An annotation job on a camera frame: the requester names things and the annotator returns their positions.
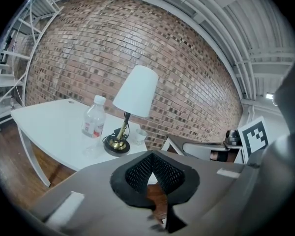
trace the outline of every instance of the white lampshade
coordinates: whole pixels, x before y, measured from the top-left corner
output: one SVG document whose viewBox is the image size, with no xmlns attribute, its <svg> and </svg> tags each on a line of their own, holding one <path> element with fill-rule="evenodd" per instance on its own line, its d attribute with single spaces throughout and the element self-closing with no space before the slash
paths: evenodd
<svg viewBox="0 0 295 236">
<path fill-rule="evenodd" d="M 153 70 L 136 65 L 117 93 L 113 104 L 130 114 L 148 117 L 158 75 Z"/>
</svg>

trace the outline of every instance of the table leg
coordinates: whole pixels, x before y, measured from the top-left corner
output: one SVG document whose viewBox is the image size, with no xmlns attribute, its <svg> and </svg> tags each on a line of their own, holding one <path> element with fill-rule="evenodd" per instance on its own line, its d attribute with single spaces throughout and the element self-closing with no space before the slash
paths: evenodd
<svg viewBox="0 0 295 236">
<path fill-rule="evenodd" d="M 28 156 L 30 164 L 33 166 L 33 168 L 36 171 L 36 173 L 38 174 L 40 180 L 42 180 L 43 183 L 49 187 L 50 182 L 49 182 L 48 178 L 46 177 L 46 175 L 44 174 L 43 170 L 41 169 L 41 167 L 36 159 L 36 156 L 33 152 L 32 147 L 31 147 L 30 139 L 27 137 L 26 134 L 24 134 L 24 132 L 19 127 L 18 127 L 18 130 L 19 130 L 19 134 L 20 134 L 23 148 L 25 150 L 26 155 Z"/>
<path fill-rule="evenodd" d="M 162 150 L 167 151 L 170 146 L 169 138 L 166 139 L 166 142 L 164 143 Z"/>
<path fill-rule="evenodd" d="M 162 150 L 167 151 L 169 146 L 172 146 L 173 149 L 177 152 L 178 155 L 183 155 L 184 154 L 177 148 L 177 146 L 171 141 L 171 139 L 167 138 L 166 142 L 164 143 Z"/>
</svg>

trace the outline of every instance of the brick wall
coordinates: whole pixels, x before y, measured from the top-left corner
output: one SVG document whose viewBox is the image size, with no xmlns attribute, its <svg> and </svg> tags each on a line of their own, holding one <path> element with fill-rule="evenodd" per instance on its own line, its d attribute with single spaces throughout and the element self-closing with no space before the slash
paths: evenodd
<svg viewBox="0 0 295 236">
<path fill-rule="evenodd" d="M 131 117 L 148 132 L 149 149 L 166 134 L 217 142 L 236 128 L 242 107 L 225 66 L 187 24 L 139 0 L 65 0 L 34 56 L 26 105 L 74 98 L 122 117 L 114 96 L 135 65 L 159 75 L 150 116 Z"/>
</svg>

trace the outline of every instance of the table lamp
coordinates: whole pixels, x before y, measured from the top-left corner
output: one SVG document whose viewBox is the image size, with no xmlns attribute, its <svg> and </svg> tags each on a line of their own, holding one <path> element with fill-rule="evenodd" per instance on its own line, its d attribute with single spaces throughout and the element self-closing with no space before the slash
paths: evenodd
<svg viewBox="0 0 295 236">
<path fill-rule="evenodd" d="M 148 117 L 157 81 L 158 75 L 145 66 L 136 65 L 131 71 L 113 101 L 116 107 L 125 111 L 124 122 L 121 128 L 104 139 L 107 152 L 122 154 L 130 150 L 130 144 L 126 140 L 129 134 L 125 134 L 126 128 L 129 130 L 130 115 Z"/>
</svg>

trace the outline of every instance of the white sticker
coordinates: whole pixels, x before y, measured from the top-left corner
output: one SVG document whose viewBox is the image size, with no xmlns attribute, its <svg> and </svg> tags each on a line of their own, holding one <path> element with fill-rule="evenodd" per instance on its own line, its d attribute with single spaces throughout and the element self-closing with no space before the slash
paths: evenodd
<svg viewBox="0 0 295 236">
<path fill-rule="evenodd" d="M 95 125 L 93 137 L 100 137 L 102 135 L 104 124 Z"/>
<path fill-rule="evenodd" d="M 232 178 L 239 178 L 239 176 L 240 176 L 240 173 L 238 173 L 238 172 L 228 171 L 228 170 L 224 170 L 224 169 L 219 169 L 216 173 L 218 173 L 219 175 L 222 175 L 222 176 L 232 177 Z"/>
<path fill-rule="evenodd" d="M 83 122 L 83 129 L 89 133 L 91 136 L 93 136 L 94 133 L 94 123 L 88 123 L 88 122 Z"/>
<path fill-rule="evenodd" d="M 60 230 L 70 221 L 83 200 L 84 194 L 71 191 L 71 194 L 51 214 L 45 224 L 57 231 Z"/>
</svg>

